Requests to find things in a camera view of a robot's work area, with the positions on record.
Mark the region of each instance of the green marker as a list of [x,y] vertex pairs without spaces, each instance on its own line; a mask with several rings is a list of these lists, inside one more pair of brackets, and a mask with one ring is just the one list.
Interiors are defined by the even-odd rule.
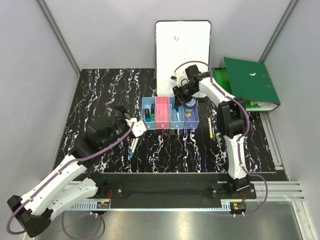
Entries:
[[152,122],[155,121],[155,105],[154,105],[154,104],[151,105],[151,116],[150,116],[150,120],[151,120]]

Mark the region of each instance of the green folder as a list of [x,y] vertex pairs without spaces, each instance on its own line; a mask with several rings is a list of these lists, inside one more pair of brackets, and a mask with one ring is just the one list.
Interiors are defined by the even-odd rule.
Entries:
[[274,85],[262,62],[225,57],[226,69],[214,70],[217,83],[235,97],[243,97],[247,111],[271,111],[280,105]]

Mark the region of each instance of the marble table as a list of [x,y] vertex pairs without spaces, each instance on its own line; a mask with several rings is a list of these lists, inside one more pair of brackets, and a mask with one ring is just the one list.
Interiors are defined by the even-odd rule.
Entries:
[[[143,97],[156,96],[156,70],[83,69],[55,161],[62,161],[88,124],[99,116],[114,119],[115,106],[126,105],[131,116],[141,115]],[[148,130],[129,159],[128,138],[103,155],[95,170],[102,173],[221,173],[228,169],[224,138],[217,130],[217,107],[198,100],[197,129]],[[208,117],[213,121],[210,139]],[[260,114],[249,112],[250,131],[244,141],[245,162],[251,172],[276,172]]]

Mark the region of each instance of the white wall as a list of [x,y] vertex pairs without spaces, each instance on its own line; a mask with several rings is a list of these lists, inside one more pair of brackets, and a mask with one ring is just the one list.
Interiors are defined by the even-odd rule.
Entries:
[[281,106],[270,113],[292,180],[320,236],[320,1],[302,0],[266,60]]
[[0,239],[17,240],[7,200],[49,173],[77,75],[35,0],[1,2],[0,43]]
[[74,58],[86,68],[155,68],[155,23],[209,20],[210,64],[258,61],[289,0],[46,0]]

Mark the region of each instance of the reflective floor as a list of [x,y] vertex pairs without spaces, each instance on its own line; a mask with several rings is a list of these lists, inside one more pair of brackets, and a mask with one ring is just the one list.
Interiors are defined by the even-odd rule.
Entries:
[[[248,212],[258,207],[248,203]],[[81,211],[67,211],[67,231],[76,238],[90,237],[99,226],[98,219],[82,216]],[[302,235],[288,202],[267,202],[257,214],[222,217],[209,212],[126,212],[110,211],[103,215],[104,230],[96,240],[302,240]],[[61,216],[37,240],[68,240],[61,227]]]

